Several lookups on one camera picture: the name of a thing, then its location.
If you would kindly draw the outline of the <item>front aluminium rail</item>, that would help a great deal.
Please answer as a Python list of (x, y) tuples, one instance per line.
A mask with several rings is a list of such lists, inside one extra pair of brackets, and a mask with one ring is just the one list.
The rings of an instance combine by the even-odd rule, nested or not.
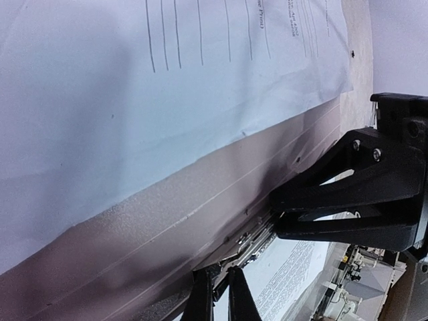
[(379, 320), (406, 269), (398, 252), (334, 243), (324, 269), (282, 319)]

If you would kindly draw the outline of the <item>remaining white paper stack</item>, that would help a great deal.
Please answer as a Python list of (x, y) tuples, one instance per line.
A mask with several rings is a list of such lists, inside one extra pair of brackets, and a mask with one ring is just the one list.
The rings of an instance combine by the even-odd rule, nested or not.
[(244, 275), (262, 320), (283, 320), (291, 305), (323, 270), (328, 242), (275, 238)]

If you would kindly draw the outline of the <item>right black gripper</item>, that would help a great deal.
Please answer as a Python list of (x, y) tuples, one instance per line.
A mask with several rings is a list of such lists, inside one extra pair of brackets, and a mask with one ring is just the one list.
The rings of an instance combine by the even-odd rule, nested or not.
[(310, 168), (274, 189), (277, 211), (371, 205), (369, 243), (427, 247), (427, 98), (374, 94), (377, 130), (347, 132)]

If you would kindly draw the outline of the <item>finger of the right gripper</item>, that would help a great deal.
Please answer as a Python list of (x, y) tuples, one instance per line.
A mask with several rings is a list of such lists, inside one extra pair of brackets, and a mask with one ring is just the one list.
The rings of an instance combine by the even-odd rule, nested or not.
[(303, 221), (303, 214), (273, 207), (274, 231), (281, 239), (331, 241), (390, 251), (405, 251), (425, 243), (427, 206), (364, 206), (362, 217)]

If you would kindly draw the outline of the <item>translucent grey plastic sheet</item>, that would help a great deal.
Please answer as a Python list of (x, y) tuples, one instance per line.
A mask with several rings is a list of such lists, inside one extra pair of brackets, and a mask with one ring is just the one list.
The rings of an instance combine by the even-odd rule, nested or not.
[(125, 320), (192, 269), (314, 162), (340, 131), (340, 101), (220, 148), (65, 232), (1, 276), (2, 320)]

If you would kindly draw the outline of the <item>metal clip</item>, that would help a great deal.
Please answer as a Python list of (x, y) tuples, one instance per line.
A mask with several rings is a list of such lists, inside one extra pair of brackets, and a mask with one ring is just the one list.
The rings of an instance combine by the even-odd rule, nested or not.
[(235, 233), (227, 236), (223, 244), (193, 270), (194, 279), (200, 271), (209, 271), (215, 302), (228, 287), (229, 268), (244, 268), (255, 261), (276, 238), (274, 225), (278, 219), (278, 215), (270, 212), (256, 215)]

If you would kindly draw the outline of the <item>white printed paper sheets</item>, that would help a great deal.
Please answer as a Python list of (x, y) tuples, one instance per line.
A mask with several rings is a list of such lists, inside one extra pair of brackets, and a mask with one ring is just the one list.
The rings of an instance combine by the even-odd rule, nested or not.
[(2, 1), (1, 271), (351, 87), (340, 1)]

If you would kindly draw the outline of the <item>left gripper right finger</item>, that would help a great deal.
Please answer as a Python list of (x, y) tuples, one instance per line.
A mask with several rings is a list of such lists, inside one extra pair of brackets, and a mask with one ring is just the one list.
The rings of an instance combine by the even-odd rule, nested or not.
[(228, 320), (261, 321), (243, 270), (237, 266), (229, 268), (228, 280)]

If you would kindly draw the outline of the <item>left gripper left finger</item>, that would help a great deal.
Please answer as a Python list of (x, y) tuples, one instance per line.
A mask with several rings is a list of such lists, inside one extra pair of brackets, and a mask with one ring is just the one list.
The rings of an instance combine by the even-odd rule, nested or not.
[(180, 321), (213, 320), (213, 282), (208, 269), (198, 270)]

